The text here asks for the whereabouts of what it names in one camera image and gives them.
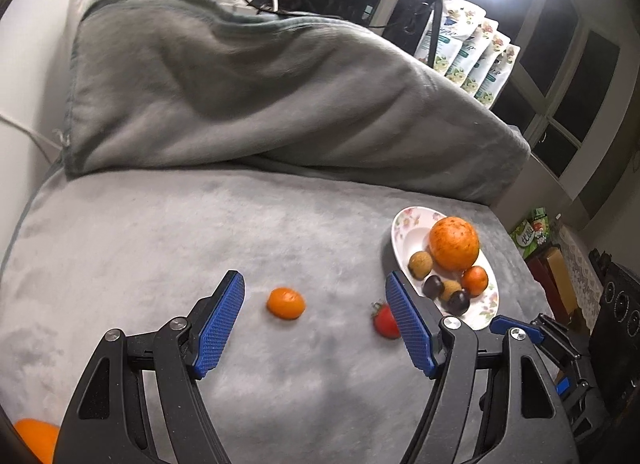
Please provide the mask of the smooth orange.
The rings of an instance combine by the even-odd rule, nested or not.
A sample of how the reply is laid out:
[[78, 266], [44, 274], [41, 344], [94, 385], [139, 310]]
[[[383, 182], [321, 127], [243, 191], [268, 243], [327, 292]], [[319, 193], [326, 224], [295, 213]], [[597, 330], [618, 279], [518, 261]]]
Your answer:
[[14, 423], [14, 428], [32, 453], [44, 464], [52, 464], [60, 428], [56, 425], [22, 418]]

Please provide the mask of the small mandarin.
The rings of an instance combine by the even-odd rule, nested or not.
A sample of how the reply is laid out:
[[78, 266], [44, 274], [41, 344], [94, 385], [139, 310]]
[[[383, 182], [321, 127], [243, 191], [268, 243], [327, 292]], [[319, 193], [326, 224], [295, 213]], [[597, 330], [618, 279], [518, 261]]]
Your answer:
[[480, 265], [473, 265], [462, 273], [460, 283], [462, 288], [471, 296], [477, 297], [488, 288], [489, 279], [487, 272]]

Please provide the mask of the dark plum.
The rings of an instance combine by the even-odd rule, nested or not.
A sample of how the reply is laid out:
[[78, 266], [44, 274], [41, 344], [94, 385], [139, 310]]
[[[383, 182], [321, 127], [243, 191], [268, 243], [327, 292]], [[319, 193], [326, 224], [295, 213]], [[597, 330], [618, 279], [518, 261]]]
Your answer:
[[422, 293], [425, 297], [435, 300], [445, 289], [444, 282], [437, 274], [430, 275], [422, 285]]
[[465, 291], [454, 291], [446, 301], [446, 310], [456, 317], [461, 317], [469, 310], [471, 299]]

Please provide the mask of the brown longan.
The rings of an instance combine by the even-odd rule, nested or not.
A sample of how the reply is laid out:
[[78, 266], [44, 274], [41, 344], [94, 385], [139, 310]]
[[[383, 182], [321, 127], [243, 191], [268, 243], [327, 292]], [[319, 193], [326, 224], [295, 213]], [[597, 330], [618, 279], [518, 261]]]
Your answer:
[[416, 251], [411, 255], [408, 262], [408, 270], [416, 280], [425, 280], [433, 269], [433, 258], [426, 250]]
[[439, 293], [438, 299], [441, 302], [447, 302], [457, 291], [462, 291], [462, 287], [458, 281], [442, 280], [442, 291]]

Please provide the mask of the large rough orange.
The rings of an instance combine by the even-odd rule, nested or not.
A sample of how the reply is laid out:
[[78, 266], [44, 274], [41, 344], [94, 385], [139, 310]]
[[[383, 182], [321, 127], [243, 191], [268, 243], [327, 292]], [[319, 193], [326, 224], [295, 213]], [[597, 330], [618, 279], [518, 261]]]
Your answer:
[[449, 272], [471, 268], [480, 254], [477, 231], [459, 217], [436, 221], [428, 233], [427, 246], [437, 265]]

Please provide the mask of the red cherry tomato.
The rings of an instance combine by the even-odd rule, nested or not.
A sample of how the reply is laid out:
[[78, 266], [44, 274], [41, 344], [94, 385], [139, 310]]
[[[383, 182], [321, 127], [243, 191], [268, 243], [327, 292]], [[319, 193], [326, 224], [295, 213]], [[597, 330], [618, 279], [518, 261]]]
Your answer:
[[387, 302], [377, 301], [372, 305], [371, 319], [373, 328], [378, 335], [386, 339], [399, 339], [401, 337], [401, 332]]

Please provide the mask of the small kumquat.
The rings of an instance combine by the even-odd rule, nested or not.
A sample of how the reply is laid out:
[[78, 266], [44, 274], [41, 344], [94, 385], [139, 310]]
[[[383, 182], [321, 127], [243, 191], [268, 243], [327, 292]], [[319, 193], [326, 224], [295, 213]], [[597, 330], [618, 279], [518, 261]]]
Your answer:
[[275, 317], [293, 321], [298, 319], [306, 310], [306, 301], [295, 289], [278, 287], [270, 293], [266, 307]]

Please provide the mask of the lace cloth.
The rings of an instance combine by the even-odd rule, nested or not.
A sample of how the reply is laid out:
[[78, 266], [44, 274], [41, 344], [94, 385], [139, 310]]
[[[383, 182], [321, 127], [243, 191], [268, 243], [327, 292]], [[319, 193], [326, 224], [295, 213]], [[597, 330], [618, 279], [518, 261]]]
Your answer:
[[556, 232], [558, 243], [572, 282], [578, 307], [586, 323], [593, 327], [600, 312], [603, 284], [589, 260], [589, 251], [578, 233], [565, 224]]

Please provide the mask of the red cardboard box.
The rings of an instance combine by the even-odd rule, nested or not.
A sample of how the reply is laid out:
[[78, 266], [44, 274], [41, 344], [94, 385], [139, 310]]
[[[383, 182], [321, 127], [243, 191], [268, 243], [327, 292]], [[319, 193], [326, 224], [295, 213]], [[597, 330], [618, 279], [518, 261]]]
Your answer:
[[579, 306], [570, 273], [559, 247], [549, 245], [531, 254], [525, 262], [533, 278], [544, 289], [555, 320], [569, 325]]

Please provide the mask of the green snack bag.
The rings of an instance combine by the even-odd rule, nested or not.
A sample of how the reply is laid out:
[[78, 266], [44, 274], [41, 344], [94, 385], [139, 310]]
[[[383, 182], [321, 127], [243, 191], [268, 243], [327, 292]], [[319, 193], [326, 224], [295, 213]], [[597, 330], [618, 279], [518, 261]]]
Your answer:
[[544, 207], [534, 208], [509, 233], [516, 249], [523, 259], [528, 258], [539, 247], [543, 247], [550, 239], [550, 223]]

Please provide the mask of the grey seat cushion cover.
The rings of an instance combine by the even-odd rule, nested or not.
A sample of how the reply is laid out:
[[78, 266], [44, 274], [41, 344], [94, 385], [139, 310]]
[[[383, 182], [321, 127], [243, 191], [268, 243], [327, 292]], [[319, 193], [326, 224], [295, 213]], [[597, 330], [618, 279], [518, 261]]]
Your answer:
[[[240, 167], [47, 177], [1, 274], [1, 403], [10, 418], [62, 421], [104, 333], [154, 331], [240, 271], [246, 294], [200, 390], [235, 463], [396, 463], [431, 382], [371, 323], [396, 268], [393, 217], [424, 206], [472, 222], [499, 310], [548, 308], [486, 207]], [[306, 310], [266, 307], [293, 288]]]

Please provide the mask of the floral refill pouch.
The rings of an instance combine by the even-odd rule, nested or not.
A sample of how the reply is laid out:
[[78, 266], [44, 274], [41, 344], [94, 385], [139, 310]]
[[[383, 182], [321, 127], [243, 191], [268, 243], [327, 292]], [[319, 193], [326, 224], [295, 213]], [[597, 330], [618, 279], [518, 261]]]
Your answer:
[[482, 54], [491, 45], [498, 30], [499, 23], [490, 18], [484, 18], [469, 38], [462, 43], [457, 56], [447, 69], [446, 78], [456, 86], [461, 86], [471, 69], [480, 59]]
[[500, 31], [494, 34], [491, 42], [489, 42], [483, 53], [480, 54], [480, 58], [474, 64], [471, 72], [469, 72], [469, 75], [466, 76], [461, 85], [461, 88], [467, 94], [474, 96], [477, 90], [480, 89], [480, 84], [486, 78], [489, 69], [494, 65], [497, 57], [509, 46], [510, 42], [511, 38], [505, 34], [501, 34]]
[[494, 64], [491, 65], [483, 82], [474, 94], [474, 98], [478, 103], [487, 109], [491, 109], [494, 106], [495, 101], [511, 76], [520, 52], [521, 48], [519, 46], [509, 44], [497, 56]]
[[432, 67], [445, 74], [458, 56], [463, 42], [484, 20], [486, 10], [466, 0], [442, 0], [442, 18]]

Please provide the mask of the grey blanket backrest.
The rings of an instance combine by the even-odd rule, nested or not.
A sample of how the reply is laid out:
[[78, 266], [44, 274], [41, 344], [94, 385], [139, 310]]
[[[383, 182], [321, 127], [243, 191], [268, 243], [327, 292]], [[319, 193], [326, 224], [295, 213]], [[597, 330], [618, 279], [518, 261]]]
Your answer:
[[98, 0], [70, 54], [64, 165], [247, 164], [490, 205], [521, 133], [372, 31], [210, 0]]

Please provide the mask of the black tripod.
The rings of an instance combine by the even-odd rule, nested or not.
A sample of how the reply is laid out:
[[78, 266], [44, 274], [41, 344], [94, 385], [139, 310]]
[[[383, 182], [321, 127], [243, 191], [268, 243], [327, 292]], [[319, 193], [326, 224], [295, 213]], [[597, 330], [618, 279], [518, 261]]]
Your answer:
[[399, 0], [382, 37], [413, 55], [419, 49], [431, 16], [442, 19], [444, 0]]

